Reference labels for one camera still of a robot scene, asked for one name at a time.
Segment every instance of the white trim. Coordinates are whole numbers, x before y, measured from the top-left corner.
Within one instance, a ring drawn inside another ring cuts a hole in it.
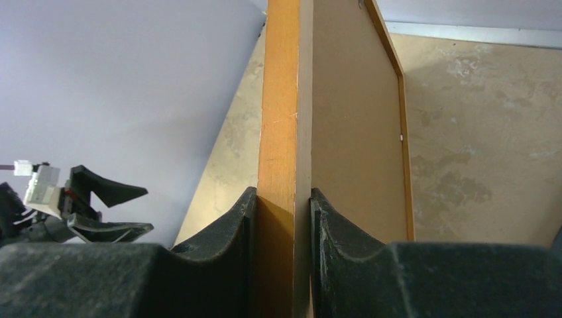
[[[386,22],[390,33],[495,44],[562,48],[562,31]]]

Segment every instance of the beige stained wall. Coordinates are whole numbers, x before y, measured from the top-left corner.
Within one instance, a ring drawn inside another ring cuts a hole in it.
[[[406,72],[417,239],[550,245],[562,225],[562,51],[392,40]],[[263,54],[264,35],[177,242],[257,183]]]

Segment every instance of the wooden plank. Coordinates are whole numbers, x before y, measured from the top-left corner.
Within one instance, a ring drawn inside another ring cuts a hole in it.
[[[313,41],[312,184],[379,240],[412,239],[402,69],[376,5],[316,3]]]
[[[392,67],[398,77],[398,89],[400,94],[400,127],[402,129],[402,154],[404,161],[404,189],[406,198],[406,222],[408,227],[408,240],[415,240],[416,235],[414,231],[414,209],[412,197],[412,175],[410,171],[410,142],[408,135],[408,116],[406,111],[406,83],[404,79],[404,69],[398,59],[398,54],[390,38],[388,28],[382,19],[380,9],[376,1],[366,0],[365,7],[371,18],[371,21],[378,33],[378,37],[386,51],[386,55],[392,63]]]
[[[404,70],[402,69],[402,65],[400,64],[400,60],[398,59],[398,55],[396,53],[396,49],[390,39],[390,34],[388,33],[388,29],[386,28],[386,24],[382,19],[382,15],[380,14],[380,9],[376,4],[375,0],[364,0],[365,7],[369,14],[369,17],[374,25],[376,32],[378,33],[378,38],[384,50],[386,51],[386,55],[390,59],[390,63],[392,63],[392,67],[396,72],[397,76],[402,76],[404,74]]]
[[[406,83],[404,75],[398,75],[400,90],[400,128],[402,129],[402,159],[404,161],[404,196],[406,198],[406,223],[408,240],[416,240],[414,226],[414,202],[412,193],[412,172],[410,170],[410,138],[408,134],[408,114],[406,112]]]
[[[268,3],[254,317],[303,317],[308,312],[312,3]]]

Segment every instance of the white wall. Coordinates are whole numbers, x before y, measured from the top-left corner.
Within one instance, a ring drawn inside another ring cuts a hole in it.
[[[386,21],[562,30],[560,0],[377,0]]]
[[[264,19],[248,0],[0,2],[0,163],[146,187],[95,207],[172,244]]]

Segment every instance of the robotic arm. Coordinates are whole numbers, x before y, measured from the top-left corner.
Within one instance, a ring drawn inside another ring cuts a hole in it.
[[[26,160],[0,165],[30,181],[23,201],[8,183],[0,184],[0,246],[16,242],[133,242],[153,230],[149,223],[102,223],[101,212],[90,206],[91,193],[108,207],[147,194],[143,187],[114,182],[76,166],[64,187],[58,187],[60,169]]]

